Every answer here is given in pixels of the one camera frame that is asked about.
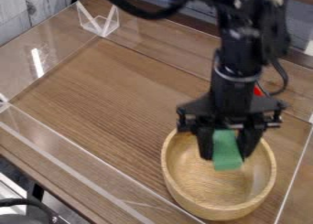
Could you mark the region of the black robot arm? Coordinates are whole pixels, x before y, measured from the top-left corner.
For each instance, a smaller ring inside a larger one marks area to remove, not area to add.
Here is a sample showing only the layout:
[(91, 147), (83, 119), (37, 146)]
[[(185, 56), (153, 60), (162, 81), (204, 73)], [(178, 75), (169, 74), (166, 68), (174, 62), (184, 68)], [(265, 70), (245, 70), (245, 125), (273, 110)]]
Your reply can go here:
[[(146, 20), (165, 19), (194, 0), (165, 0), (169, 7), (150, 12), (129, 0), (107, 0), (121, 10)], [(259, 95), (264, 67), (275, 67), (289, 83), (279, 59), (287, 55), (291, 34), (287, 24), (289, 0), (198, 0), (217, 10), (221, 46), (216, 50), (212, 82), (206, 94), (177, 107), (178, 130), (196, 135), (200, 155), (210, 160), (218, 143), (218, 130), (237, 130), (234, 146), (243, 158), (251, 157), (264, 132), (281, 125), (288, 104), (276, 98), (281, 91)]]

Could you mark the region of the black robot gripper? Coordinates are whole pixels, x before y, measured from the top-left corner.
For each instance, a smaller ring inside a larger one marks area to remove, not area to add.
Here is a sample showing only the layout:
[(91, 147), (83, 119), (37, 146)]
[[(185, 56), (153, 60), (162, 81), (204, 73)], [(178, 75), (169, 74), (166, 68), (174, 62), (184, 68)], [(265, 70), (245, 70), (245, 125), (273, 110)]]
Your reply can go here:
[(214, 105), (213, 97), (208, 93), (177, 107), (178, 131), (197, 132), (200, 155), (210, 160), (214, 153), (214, 129), (241, 130), (237, 144), (243, 160), (247, 160), (261, 141), (264, 130), (280, 127), (281, 113), (287, 108), (285, 101), (255, 95), (249, 107), (238, 104), (224, 110)]

